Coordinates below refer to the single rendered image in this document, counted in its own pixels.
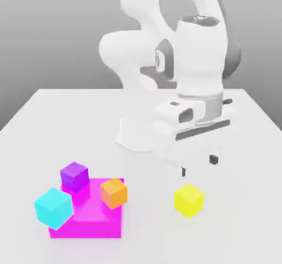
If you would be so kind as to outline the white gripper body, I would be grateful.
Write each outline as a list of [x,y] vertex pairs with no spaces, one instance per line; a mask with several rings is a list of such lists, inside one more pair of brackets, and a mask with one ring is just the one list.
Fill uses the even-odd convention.
[[213,123],[192,125],[184,123],[173,125],[157,120],[154,126],[153,152],[164,164],[184,165],[186,160],[217,142],[212,142],[213,135],[229,127],[229,119]]

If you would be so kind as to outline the small yellow cube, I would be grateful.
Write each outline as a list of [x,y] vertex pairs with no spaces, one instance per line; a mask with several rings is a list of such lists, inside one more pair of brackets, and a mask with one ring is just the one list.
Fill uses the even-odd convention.
[[174,208],[187,218],[192,218],[203,209],[204,193],[186,184],[174,193]]

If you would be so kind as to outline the small orange cube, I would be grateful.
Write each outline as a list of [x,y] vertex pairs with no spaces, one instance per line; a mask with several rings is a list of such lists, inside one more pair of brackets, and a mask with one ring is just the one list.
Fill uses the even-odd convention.
[[109,209],[127,202],[127,186],[120,179],[111,179],[101,184],[101,199]]

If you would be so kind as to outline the small purple cube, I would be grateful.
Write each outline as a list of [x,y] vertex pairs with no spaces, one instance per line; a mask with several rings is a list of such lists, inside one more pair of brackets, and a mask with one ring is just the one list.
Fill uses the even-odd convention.
[[88,168],[77,162],[72,162],[60,170],[62,187],[78,192],[89,183]]

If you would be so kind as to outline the small cyan cube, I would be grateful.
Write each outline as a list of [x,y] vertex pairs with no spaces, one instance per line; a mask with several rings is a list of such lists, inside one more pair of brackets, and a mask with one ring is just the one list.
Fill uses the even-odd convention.
[[34,205],[38,220],[53,230],[58,230],[73,215],[71,195],[54,187],[40,196]]

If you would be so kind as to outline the large magenta box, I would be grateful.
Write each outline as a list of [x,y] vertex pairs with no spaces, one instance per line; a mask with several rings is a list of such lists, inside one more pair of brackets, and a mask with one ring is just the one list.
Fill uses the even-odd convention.
[[110,209],[101,199],[101,184],[109,178],[91,178],[79,192],[61,186],[71,195],[73,215],[57,230],[49,229],[55,238],[120,238],[122,236],[123,207]]

